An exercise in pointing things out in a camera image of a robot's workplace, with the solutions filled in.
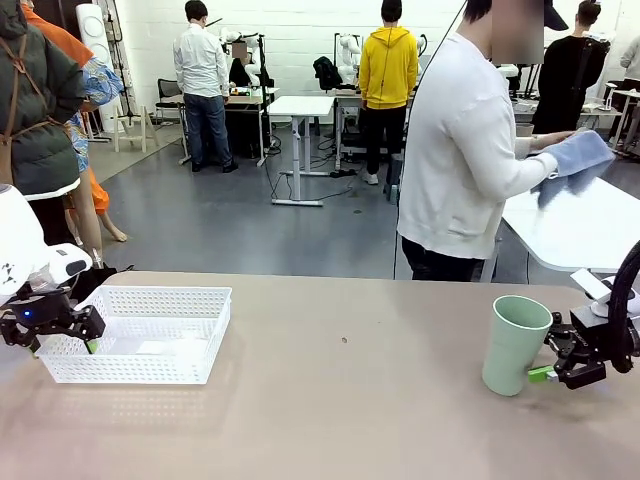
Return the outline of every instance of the green cup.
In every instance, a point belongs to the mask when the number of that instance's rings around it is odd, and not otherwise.
[[[544,305],[507,296],[493,304],[493,327],[482,379],[493,392],[513,397],[524,388],[527,372],[553,324]]]

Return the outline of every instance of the white shoe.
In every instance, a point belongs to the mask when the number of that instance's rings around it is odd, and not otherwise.
[[[378,180],[378,175],[375,173],[371,174],[369,172],[364,172],[362,174],[362,179],[369,185],[378,185],[380,183]]]

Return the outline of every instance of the blue jeans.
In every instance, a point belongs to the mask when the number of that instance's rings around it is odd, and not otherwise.
[[[193,164],[202,164],[201,133],[203,125],[208,124],[222,166],[227,167],[231,165],[233,157],[231,156],[229,140],[227,139],[224,99],[222,96],[201,97],[200,95],[185,93],[184,104],[187,113],[189,143],[191,144],[191,161]]]

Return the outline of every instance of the dark green puffer jacket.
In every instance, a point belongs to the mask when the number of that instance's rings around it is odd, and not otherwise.
[[[0,0],[0,36],[17,56],[21,36],[27,34],[24,56],[26,70],[44,95],[48,111],[29,80],[20,75],[18,109],[12,133],[17,133],[47,116],[64,123],[80,108],[84,98],[82,71],[40,30],[27,26],[20,0]],[[14,67],[0,47],[0,133],[9,121]],[[13,181],[28,200],[53,198],[74,188],[78,181],[78,160],[64,128],[46,125],[13,139],[11,165]]]

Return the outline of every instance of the basket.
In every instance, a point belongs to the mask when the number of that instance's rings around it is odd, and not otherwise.
[[[106,328],[90,355],[76,338],[50,337],[37,352],[57,383],[204,385],[231,318],[231,288],[97,288]]]

